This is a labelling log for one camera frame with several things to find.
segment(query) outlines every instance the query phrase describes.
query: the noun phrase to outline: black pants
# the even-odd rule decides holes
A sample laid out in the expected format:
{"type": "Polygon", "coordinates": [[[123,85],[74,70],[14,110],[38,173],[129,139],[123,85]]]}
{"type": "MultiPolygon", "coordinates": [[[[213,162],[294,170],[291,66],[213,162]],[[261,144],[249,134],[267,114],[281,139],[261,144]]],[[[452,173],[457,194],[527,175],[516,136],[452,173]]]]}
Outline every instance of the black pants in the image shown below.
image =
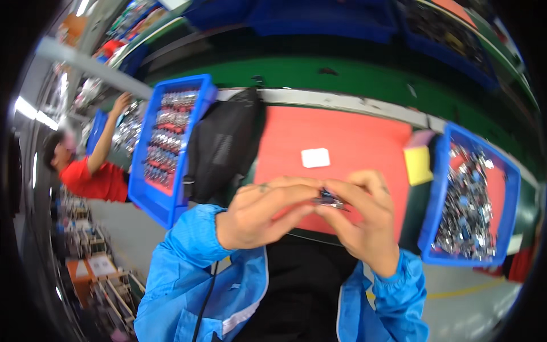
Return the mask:
{"type": "Polygon", "coordinates": [[[234,342],[334,342],[338,295],[357,264],[343,247],[286,235],[266,247],[270,284],[234,342]]]}
{"type": "MultiPolygon", "coordinates": [[[[125,184],[127,185],[127,187],[129,187],[129,173],[124,171],[123,176],[124,176],[125,184]]],[[[127,195],[127,197],[125,198],[125,202],[126,203],[132,203],[132,201],[129,199],[129,195],[127,195]]]]}

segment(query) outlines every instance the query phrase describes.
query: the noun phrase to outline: gray pillar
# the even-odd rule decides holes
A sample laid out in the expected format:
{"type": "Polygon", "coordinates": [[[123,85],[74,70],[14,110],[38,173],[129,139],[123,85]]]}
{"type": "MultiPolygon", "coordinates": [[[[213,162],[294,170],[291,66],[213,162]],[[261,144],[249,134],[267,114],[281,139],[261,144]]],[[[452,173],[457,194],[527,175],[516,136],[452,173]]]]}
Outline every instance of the gray pillar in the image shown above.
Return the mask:
{"type": "Polygon", "coordinates": [[[44,37],[40,41],[36,54],[52,61],[65,61],[70,66],[79,69],[93,77],[98,77],[110,86],[132,93],[135,97],[150,100],[152,88],[136,79],[114,70],[109,66],[97,62],[76,49],[58,43],[51,37],[44,37]]]}

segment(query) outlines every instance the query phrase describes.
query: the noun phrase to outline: hand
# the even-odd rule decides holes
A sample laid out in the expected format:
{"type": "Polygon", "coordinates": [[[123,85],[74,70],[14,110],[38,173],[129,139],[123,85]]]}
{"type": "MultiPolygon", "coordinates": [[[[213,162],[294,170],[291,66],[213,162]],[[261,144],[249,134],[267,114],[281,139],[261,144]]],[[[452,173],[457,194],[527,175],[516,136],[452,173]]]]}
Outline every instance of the hand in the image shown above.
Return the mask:
{"type": "Polygon", "coordinates": [[[363,221],[352,224],[340,210],[328,206],[317,206],[316,212],[334,228],[351,255],[382,277],[394,275],[399,246],[393,237],[393,201],[382,174],[359,171],[351,174],[347,182],[328,179],[325,187],[357,209],[363,221]]]}
{"type": "Polygon", "coordinates": [[[118,118],[121,115],[121,112],[124,110],[124,108],[129,105],[130,100],[131,100],[131,94],[129,94],[128,92],[121,94],[116,99],[116,102],[114,102],[114,107],[110,111],[109,116],[118,118]]]}
{"type": "Polygon", "coordinates": [[[216,216],[218,242],[227,250],[234,250],[278,241],[312,213],[313,206],[301,204],[282,217],[272,219],[273,216],[287,206],[318,197],[322,187],[317,179],[281,177],[240,188],[228,211],[216,216]]]}

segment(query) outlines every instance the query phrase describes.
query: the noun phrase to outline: black bag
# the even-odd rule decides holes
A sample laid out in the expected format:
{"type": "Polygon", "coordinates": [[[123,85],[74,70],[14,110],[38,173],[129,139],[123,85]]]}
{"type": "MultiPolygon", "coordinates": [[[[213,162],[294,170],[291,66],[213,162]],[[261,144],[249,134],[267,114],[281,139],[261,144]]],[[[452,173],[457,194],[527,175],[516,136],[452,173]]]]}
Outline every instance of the black bag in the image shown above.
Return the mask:
{"type": "Polygon", "coordinates": [[[256,138],[255,133],[260,130],[256,123],[261,109],[256,88],[211,105],[188,141],[184,197],[206,203],[228,184],[245,178],[258,152],[260,135],[256,138]]]}

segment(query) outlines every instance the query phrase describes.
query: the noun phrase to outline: black hair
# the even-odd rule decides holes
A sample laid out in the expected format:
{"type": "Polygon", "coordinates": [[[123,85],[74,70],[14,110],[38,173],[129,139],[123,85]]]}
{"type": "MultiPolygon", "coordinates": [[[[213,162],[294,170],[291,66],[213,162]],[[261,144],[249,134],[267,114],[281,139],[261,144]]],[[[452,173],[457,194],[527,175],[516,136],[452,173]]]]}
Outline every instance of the black hair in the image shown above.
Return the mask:
{"type": "Polygon", "coordinates": [[[46,167],[52,172],[57,172],[57,170],[51,164],[53,157],[55,157],[55,148],[57,144],[62,142],[65,139],[65,132],[60,130],[53,132],[44,139],[44,148],[42,149],[43,161],[46,167]]]}

